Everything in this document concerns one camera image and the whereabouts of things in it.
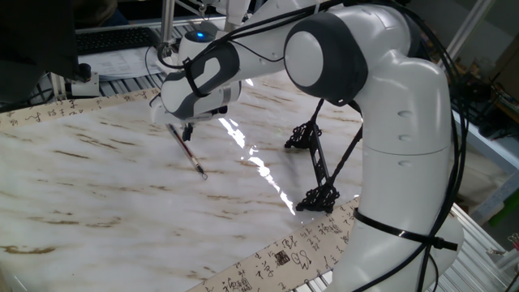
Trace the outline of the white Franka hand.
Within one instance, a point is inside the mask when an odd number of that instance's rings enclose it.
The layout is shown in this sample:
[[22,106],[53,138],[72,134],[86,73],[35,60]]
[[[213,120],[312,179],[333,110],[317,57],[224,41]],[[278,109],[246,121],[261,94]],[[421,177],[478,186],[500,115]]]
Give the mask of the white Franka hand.
[[191,118],[176,118],[172,113],[170,113],[162,102],[161,96],[158,95],[154,97],[150,103],[151,107],[151,120],[154,123],[164,123],[164,124],[184,124],[182,130],[182,140],[184,142],[191,141],[192,132],[194,130],[193,123],[198,122],[206,122],[212,120],[214,118],[223,118],[226,116],[228,112],[228,107],[223,106],[218,109],[212,109],[208,112],[204,112],[202,114],[197,114]]

